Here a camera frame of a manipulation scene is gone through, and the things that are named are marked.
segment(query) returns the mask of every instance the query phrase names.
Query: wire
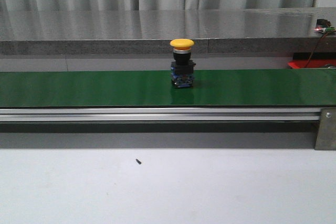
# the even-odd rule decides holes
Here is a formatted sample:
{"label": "wire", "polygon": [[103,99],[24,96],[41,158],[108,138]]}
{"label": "wire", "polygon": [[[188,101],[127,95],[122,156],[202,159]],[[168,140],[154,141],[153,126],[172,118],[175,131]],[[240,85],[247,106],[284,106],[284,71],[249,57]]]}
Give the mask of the wire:
{"label": "wire", "polygon": [[306,68],[306,67],[308,66],[308,64],[310,63],[311,58],[312,58],[312,56],[313,56],[313,54],[314,54],[314,52],[315,52],[315,50],[316,50],[318,44],[319,44],[320,41],[321,41],[323,38],[325,38],[328,34],[329,34],[329,32],[326,32],[325,34],[322,34],[322,36],[319,38],[319,40],[317,41],[317,43],[316,43],[316,45],[315,45],[313,51],[312,51],[311,54],[309,55],[309,58],[308,58],[308,61],[307,61],[306,65],[305,65],[303,68]]}

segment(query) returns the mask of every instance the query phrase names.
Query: emergency stop button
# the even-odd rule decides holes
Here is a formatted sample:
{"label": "emergency stop button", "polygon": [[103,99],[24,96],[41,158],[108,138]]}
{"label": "emergency stop button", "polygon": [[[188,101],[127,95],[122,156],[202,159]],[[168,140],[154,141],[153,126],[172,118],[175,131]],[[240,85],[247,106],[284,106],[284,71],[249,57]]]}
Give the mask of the emergency stop button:
{"label": "emergency stop button", "polygon": [[170,45],[176,50],[190,50],[195,43],[191,39],[174,39],[170,41]]}

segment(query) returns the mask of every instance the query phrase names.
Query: metal bracket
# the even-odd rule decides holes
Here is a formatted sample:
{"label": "metal bracket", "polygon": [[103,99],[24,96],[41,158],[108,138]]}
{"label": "metal bracket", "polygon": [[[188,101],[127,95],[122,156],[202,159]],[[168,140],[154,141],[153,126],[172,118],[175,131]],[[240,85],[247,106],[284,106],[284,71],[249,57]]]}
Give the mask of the metal bracket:
{"label": "metal bracket", "polygon": [[336,151],[336,109],[322,109],[315,150]]}

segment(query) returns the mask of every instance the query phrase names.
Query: green conveyor belt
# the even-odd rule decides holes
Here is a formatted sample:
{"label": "green conveyor belt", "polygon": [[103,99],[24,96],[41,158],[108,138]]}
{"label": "green conveyor belt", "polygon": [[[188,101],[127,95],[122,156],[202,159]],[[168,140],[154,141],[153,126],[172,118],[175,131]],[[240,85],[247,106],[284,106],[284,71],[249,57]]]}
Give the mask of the green conveyor belt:
{"label": "green conveyor belt", "polygon": [[1,72],[0,107],[336,105],[335,69],[198,70],[175,89],[169,71]]}

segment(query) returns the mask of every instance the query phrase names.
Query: aluminum rail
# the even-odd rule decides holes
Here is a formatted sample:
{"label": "aluminum rail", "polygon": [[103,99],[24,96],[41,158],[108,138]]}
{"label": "aluminum rail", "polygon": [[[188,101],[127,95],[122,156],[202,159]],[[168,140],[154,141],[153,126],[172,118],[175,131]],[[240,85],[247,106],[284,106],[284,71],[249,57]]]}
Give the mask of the aluminum rail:
{"label": "aluminum rail", "polygon": [[318,121],[318,107],[0,109],[0,122]]}

